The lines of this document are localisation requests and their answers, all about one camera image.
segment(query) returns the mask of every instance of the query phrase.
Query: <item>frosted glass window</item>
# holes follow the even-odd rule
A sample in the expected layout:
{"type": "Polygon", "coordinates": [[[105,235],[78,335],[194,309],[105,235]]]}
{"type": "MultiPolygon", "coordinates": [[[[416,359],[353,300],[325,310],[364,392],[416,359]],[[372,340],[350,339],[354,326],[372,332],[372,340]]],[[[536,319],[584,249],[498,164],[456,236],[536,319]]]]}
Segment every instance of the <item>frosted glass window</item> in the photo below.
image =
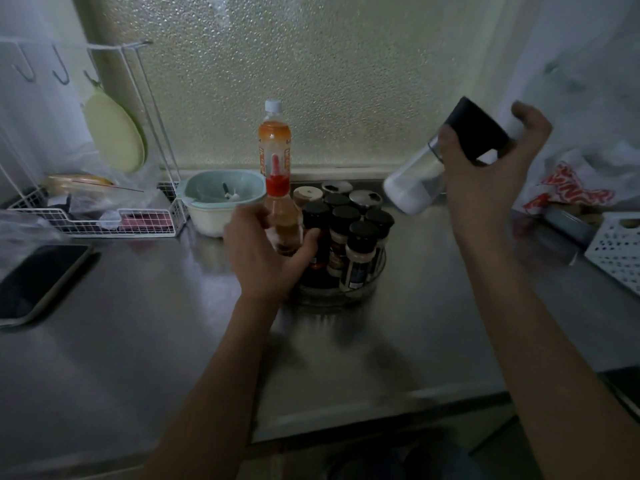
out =
{"type": "Polygon", "coordinates": [[[90,37],[155,42],[143,59],[183,168],[257,167],[267,98],[284,102],[293,165],[404,159],[473,85],[500,3],[76,1],[90,37]]]}

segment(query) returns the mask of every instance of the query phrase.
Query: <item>food container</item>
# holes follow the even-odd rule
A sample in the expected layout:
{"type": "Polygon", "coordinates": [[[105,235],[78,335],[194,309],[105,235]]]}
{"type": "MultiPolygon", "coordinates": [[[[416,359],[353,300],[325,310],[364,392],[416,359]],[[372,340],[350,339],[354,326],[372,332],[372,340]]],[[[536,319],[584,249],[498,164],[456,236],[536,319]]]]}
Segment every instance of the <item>food container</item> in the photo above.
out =
{"type": "Polygon", "coordinates": [[[261,202],[266,193],[264,177],[251,170],[203,171],[180,182],[177,190],[198,232],[210,237],[222,237],[237,205],[261,202]]]}

